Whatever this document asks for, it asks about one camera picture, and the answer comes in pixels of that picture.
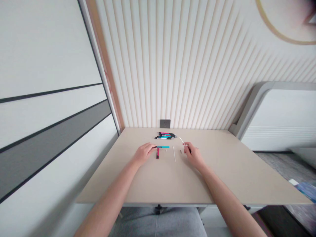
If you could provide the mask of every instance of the gray stripe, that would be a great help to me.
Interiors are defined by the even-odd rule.
[[[0,199],[110,113],[106,100],[1,153]]]

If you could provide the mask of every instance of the vertical wall slat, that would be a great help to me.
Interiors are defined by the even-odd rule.
[[[316,46],[278,39],[250,0],[96,0],[126,126],[228,129],[261,81],[315,82]]]

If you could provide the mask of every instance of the headboard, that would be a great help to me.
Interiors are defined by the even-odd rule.
[[[316,146],[316,84],[257,84],[229,131],[253,151]]]

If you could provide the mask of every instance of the hand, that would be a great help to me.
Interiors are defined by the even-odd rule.
[[[132,158],[132,161],[135,161],[139,166],[142,166],[150,157],[150,155],[157,149],[155,144],[146,143],[140,146],[135,155]]]
[[[193,165],[193,167],[195,167],[197,170],[200,170],[203,167],[205,167],[206,164],[200,153],[200,150],[196,148],[191,142],[185,142],[184,144],[187,145],[184,146],[184,153],[187,155],[191,165]]]

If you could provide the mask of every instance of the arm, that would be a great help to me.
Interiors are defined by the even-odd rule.
[[[132,160],[124,167],[80,225],[75,237],[109,235],[137,170],[156,150],[154,146],[156,145],[146,143],[137,149]]]
[[[205,164],[199,149],[193,146],[191,142],[185,142],[185,144],[188,146],[184,147],[184,153],[187,154],[190,163],[203,176],[213,200],[233,236],[266,237],[261,227],[244,208],[238,198],[220,180],[214,171]]]

